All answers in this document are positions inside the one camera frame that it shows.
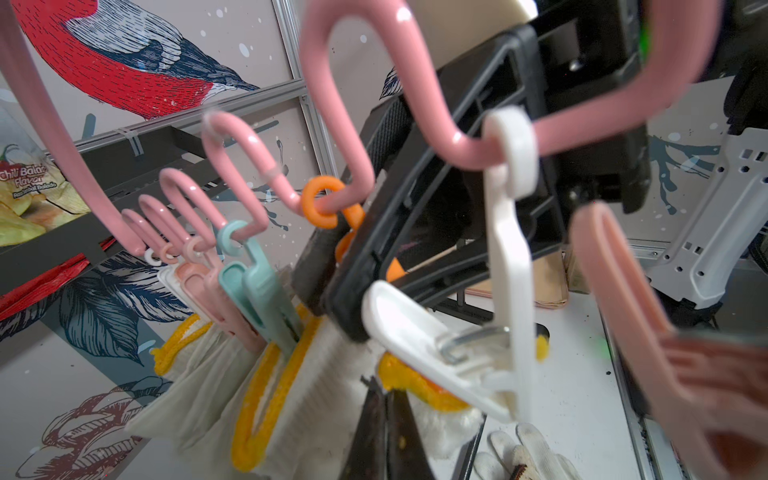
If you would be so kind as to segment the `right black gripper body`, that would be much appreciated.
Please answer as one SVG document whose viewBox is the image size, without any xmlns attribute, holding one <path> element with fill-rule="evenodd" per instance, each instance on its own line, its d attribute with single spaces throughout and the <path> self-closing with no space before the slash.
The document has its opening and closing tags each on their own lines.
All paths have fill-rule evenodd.
<svg viewBox="0 0 768 480">
<path fill-rule="evenodd" d="M 291 285 L 355 342 L 368 339 L 361 309 L 376 281 L 450 313 L 455 294 L 489 278 L 483 172 L 502 162 L 482 137 L 492 111 L 520 107 L 536 126 L 538 182 L 516 202 L 533 257 L 560 248 L 581 203 L 632 213 L 649 189 L 646 119 L 621 113 L 641 82 L 636 2 L 549 2 L 439 69 L 407 2 L 312 1 L 301 38 L 310 94 L 347 167 L 327 198 L 303 198 L 316 230 Z M 329 67 L 347 16 L 374 28 L 395 67 L 362 131 Z"/>
</svg>

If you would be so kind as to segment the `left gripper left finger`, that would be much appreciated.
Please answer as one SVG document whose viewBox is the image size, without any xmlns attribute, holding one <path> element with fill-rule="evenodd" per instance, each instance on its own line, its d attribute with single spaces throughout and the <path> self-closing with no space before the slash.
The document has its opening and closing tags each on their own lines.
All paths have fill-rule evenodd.
<svg viewBox="0 0 768 480">
<path fill-rule="evenodd" d="M 362 377 L 367 395 L 344 466 L 341 480 L 386 478 L 386 394 L 374 378 Z"/>
</svg>

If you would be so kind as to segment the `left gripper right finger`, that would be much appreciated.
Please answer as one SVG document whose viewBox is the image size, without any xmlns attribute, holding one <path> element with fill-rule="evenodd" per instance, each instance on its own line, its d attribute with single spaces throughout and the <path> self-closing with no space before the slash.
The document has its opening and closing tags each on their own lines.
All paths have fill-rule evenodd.
<svg viewBox="0 0 768 480">
<path fill-rule="evenodd" d="M 433 480 L 407 393 L 387 394 L 387 478 Z"/>
</svg>

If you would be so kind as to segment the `white yellow-trim work glove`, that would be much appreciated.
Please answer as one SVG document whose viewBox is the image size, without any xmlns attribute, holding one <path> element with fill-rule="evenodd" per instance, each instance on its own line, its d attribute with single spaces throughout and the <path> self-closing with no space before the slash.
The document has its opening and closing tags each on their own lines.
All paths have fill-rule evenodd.
<svg viewBox="0 0 768 480">
<path fill-rule="evenodd" d="M 304 334 L 289 357 L 271 344 L 224 407 L 220 418 L 181 457 L 209 479 L 234 479 L 266 464 L 267 450 L 322 319 L 305 306 Z"/>
</svg>

